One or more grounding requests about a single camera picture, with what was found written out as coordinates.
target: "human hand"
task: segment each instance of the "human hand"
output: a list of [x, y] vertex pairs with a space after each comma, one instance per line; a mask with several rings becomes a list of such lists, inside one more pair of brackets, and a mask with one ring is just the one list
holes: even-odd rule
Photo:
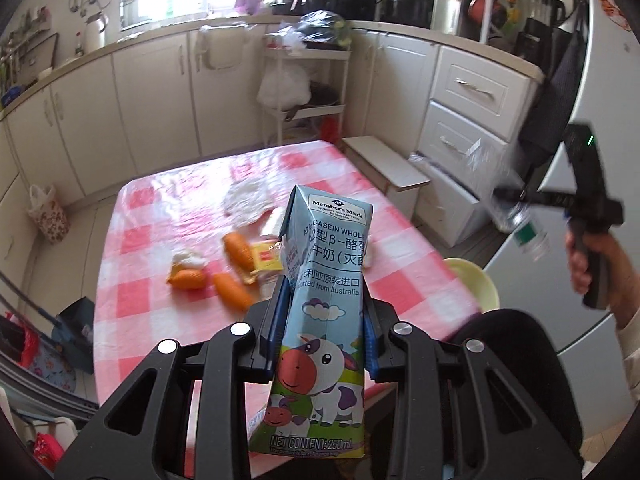
[[[631, 260], [611, 234], [585, 233], [582, 240], [588, 249], [602, 254], [609, 261], [609, 297], [607, 299], [611, 312], [618, 322], [618, 328], [622, 329], [629, 324], [640, 308], [640, 278]], [[567, 232], [564, 245], [571, 271], [572, 286], [575, 292], [583, 296], [589, 290], [592, 280], [588, 273], [587, 256], [575, 249], [575, 236], [571, 231]]]

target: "sleeve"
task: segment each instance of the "sleeve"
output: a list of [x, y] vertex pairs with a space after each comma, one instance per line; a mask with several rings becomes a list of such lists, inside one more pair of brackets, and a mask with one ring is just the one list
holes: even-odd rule
[[631, 322], [617, 331], [624, 359], [626, 381], [633, 398], [640, 402], [640, 310]]

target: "coffee maker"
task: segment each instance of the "coffee maker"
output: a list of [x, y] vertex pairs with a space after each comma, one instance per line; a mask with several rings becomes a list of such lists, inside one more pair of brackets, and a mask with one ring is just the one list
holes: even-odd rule
[[566, 11], [560, 0], [529, 0], [524, 29], [518, 34], [514, 54], [548, 73], [551, 64], [551, 33], [564, 22]]

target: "red and white tablecloth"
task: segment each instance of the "red and white tablecloth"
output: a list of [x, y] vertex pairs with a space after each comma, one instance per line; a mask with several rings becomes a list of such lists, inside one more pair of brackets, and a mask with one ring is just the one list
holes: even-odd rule
[[[106, 237], [95, 306], [94, 360], [97, 393], [104, 402], [162, 339], [182, 345], [210, 339], [239, 319], [215, 290], [172, 291], [165, 283], [172, 254], [201, 252], [210, 272], [231, 270], [222, 236], [232, 229], [222, 201], [231, 183], [266, 181], [277, 205], [286, 206], [295, 184], [373, 204], [371, 295], [395, 306], [402, 320], [444, 338], [478, 311], [466, 288], [411, 223], [332, 145], [309, 142], [229, 156], [165, 171], [127, 184], [118, 196]], [[269, 386], [246, 386], [253, 416]], [[197, 402], [192, 405], [192, 415]], [[193, 447], [194, 428], [188, 441]], [[256, 476], [283, 457], [254, 454]]]

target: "cow illustration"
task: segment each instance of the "cow illustration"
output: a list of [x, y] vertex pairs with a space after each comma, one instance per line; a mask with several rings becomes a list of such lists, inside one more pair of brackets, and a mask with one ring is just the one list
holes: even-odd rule
[[311, 396], [312, 424], [358, 427], [364, 415], [363, 387], [339, 383], [344, 369], [358, 370], [355, 359], [342, 350], [342, 345], [325, 337], [299, 334], [302, 345], [291, 348], [280, 357], [277, 377], [295, 394]]
[[290, 402], [297, 397], [273, 394], [269, 396], [267, 410], [264, 412], [264, 423], [276, 428], [274, 434], [281, 436], [306, 436], [309, 432], [309, 419], [301, 415], [293, 415]]

